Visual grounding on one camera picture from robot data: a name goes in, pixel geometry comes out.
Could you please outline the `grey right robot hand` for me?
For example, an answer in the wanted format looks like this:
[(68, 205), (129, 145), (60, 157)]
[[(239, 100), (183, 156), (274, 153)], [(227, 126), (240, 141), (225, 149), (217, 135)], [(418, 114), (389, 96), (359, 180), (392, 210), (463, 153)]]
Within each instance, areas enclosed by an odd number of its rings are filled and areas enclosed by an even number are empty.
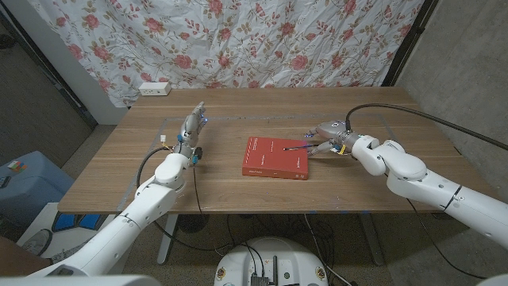
[(360, 138), (357, 133), (347, 130), (346, 123), (342, 121), (323, 122), (306, 133), (307, 137), (314, 135), (323, 137), (325, 141), (309, 149), (307, 151), (309, 157), (327, 151), (334, 151), (343, 156), (350, 155), (352, 147)]

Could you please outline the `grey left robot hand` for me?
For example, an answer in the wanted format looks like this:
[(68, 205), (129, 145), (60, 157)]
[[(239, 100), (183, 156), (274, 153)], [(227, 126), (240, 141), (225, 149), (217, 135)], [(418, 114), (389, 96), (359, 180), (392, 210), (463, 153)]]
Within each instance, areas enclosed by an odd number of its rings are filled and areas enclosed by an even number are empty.
[(198, 135), (208, 122), (208, 119), (204, 116), (205, 112), (205, 103), (200, 102), (192, 112), (186, 116), (181, 125), (179, 134), (177, 135), (178, 143), (174, 148), (175, 153), (191, 158), (198, 144)]

